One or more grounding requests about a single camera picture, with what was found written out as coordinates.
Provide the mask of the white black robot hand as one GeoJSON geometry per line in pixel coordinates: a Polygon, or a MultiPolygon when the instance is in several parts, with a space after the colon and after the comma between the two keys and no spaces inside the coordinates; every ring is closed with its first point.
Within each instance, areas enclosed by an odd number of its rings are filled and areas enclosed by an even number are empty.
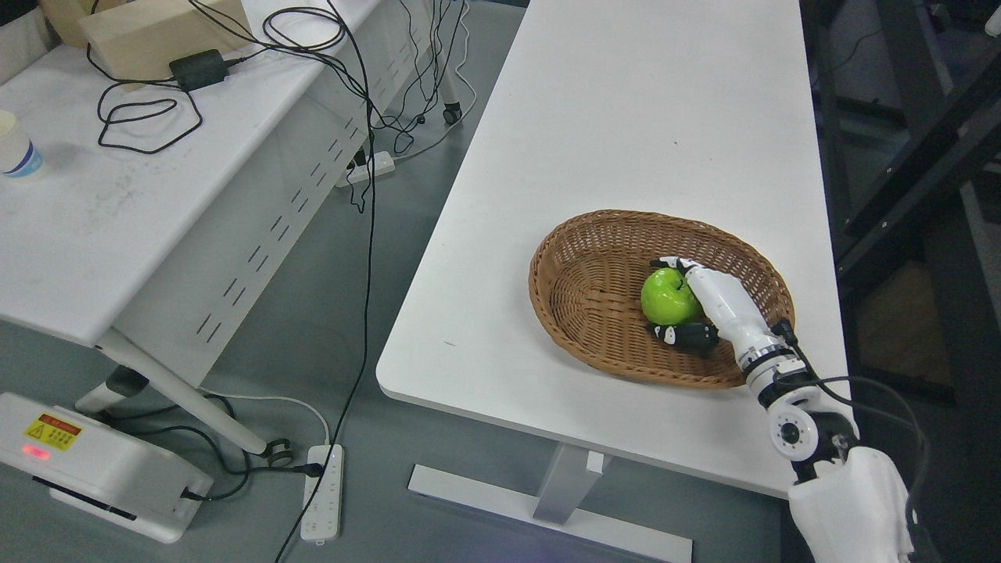
{"type": "Polygon", "coordinates": [[[669,268],[682,275],[715,328],[716,338],[730,344],[741,368],[782,348],[739,278],[678,256],[662,256],[652,260],[650,265],[659,270],[669,268]]]}

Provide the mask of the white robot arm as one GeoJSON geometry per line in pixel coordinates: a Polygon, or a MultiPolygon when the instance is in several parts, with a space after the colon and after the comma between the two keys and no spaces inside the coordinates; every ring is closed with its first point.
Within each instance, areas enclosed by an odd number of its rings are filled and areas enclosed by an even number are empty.
{"type": "Polygon", "coordinates": [[[766,410],[766,435],[790,462],[791,517],[816,562],[907,562],[908,494],[892,459],[863,446],[854,421],[796,349],[765,321],[733,339],[746,384],[766,410]]]}

